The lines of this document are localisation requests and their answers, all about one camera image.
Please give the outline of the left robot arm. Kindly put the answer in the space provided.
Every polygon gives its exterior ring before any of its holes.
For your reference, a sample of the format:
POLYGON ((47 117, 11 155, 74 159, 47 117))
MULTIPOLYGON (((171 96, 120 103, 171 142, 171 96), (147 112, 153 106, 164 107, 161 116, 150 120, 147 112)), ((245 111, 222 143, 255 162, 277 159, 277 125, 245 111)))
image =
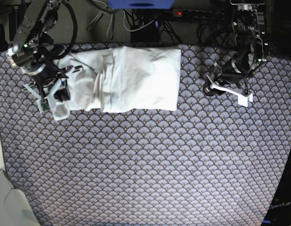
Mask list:
POLYGON ((209 19, 207 42, 220 47, 218 40, 234 38, 235 54, 223 65, 215 63, 205 77, 203 92, 206 96, 229 92, 237 86, 242 96, 249 96, 248 78, 255 68, 266 60, 268 44, 264 17, 264 0, 226 0, 217 6, 209 19))

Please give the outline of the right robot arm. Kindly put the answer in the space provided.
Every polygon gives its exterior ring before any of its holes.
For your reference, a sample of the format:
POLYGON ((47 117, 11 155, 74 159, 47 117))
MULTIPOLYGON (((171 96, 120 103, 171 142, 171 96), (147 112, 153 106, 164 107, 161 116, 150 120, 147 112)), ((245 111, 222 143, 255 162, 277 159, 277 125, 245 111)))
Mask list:
MULTIPOLYGON (((71 97, 67 85, 69 70, 60 69, 54 60, 62 59, 71 52, 77 34, 78 22, 67 0, 35 0, 25 12, 14 41, 8 48, 8 58, 15 68, 21 68, 32 77, 34 84, 26 84, 25 88, 37 98, 40 112, 54 112, 59 106, 68 108, 66 103, 71 97), (46 32, 55 25, 60 5, 68 9, 72 19, 71 42, 67 47, 54 45, 52 50, 48 50, 46 45, 51 45, 53 40, 46 32)), ((247 87, 232 89, 229 85, 245 81, 253 62, 253 55, 245 50, 237 53, 223 66, 215 63, 206 77, 204 93, 209 96, 231 93, 237 96, 239 105, 247 107, 253 101, 253 94, 247 87)))

